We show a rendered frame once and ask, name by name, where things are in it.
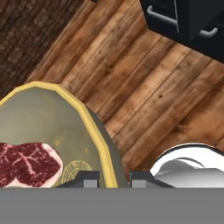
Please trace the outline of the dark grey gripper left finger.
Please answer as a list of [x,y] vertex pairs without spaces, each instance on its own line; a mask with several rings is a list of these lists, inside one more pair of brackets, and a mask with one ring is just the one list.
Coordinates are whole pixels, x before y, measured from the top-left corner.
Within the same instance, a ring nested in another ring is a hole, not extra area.
[[99,180],[99,171],[78,171],[74,179],[58,185],[58,188],[99,188]]

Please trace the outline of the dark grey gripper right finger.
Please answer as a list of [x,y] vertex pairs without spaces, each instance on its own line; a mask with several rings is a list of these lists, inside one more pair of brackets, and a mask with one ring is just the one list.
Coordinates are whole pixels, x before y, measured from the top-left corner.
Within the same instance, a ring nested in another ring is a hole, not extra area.
[[131,171],[129,185],[131,188],[172,188],[172,185],[156,180],[149,171]]

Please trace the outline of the grey bowl with yellow rim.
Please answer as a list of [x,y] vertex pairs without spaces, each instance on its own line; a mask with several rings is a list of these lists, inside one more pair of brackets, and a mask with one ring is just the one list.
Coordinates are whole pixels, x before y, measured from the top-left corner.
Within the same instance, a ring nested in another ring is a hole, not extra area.
[[63,171],[82,160],[100,172],[101,188],[128,185],[119,150],[96,113],[57,84],[34,81],[0,100],[0,143],[49,144]]

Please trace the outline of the yellowish chicken drumstick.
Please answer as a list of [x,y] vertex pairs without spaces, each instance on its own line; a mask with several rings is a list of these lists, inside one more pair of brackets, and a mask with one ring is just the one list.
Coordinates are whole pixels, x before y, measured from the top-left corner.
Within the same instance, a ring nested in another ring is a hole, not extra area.
[[74,160],[70,162],[61,175],[60,183],[63,185],[70,180],[74,180],[79,171],[91,171],[91,166],[82,160]]

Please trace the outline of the raw red marbled steak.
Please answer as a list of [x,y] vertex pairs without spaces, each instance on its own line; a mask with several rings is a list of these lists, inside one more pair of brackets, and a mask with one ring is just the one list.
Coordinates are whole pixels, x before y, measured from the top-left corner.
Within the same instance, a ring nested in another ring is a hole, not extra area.
[[0,143],[0,188],[52,187],[62,171],[60,154],[47,143]]

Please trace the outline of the white round object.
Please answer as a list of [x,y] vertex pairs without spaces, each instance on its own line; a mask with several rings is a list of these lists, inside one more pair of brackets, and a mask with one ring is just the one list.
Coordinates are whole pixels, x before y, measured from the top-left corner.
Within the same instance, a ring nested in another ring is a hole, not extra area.
[[176,188],[224,188],[224,152],[203,143],[183,143],[159,155],[150,173]]

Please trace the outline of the black cupboard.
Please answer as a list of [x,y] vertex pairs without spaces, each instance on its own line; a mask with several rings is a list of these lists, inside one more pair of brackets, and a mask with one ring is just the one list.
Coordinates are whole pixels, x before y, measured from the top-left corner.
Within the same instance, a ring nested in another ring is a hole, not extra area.
[[[151,31],[224,63],[224,0],[139,0]],[[148,7],[178,21],[178,26],[149,16]],[[211,38],[199,35],[201,30],[218,32]]]

